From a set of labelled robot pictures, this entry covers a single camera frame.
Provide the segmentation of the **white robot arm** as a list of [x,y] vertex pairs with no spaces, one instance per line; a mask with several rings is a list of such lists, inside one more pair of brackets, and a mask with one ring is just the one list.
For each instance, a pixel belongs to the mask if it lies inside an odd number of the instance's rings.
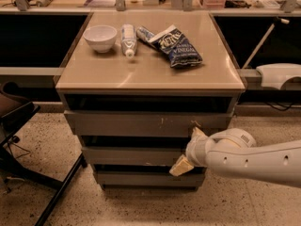
[[242,129],[208,136],[196,127],[185,153],[169,173],[180,176],[195,167],[223,177],[301,187],[301,141],[258,147],[254,137]]

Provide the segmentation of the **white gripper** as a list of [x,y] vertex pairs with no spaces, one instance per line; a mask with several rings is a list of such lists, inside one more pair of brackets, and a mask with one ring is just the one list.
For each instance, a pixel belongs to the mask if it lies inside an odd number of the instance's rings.
[[186,156],[182,154],[171,167],[169,173],[173,176],[180,176],[192,170],[194,166],[207,168],[207,154],[214,145],[213,139],[207,137],[198,127],[194,127],[191,140],[186,147]]

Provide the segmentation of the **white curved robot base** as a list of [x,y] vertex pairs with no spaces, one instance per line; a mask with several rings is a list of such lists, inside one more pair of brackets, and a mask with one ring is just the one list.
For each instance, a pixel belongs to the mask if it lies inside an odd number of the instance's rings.
[[263,88],[281,89],[287,81],[301,77],[301,65],[292,63],[261,65],[256,71],[261,75]]

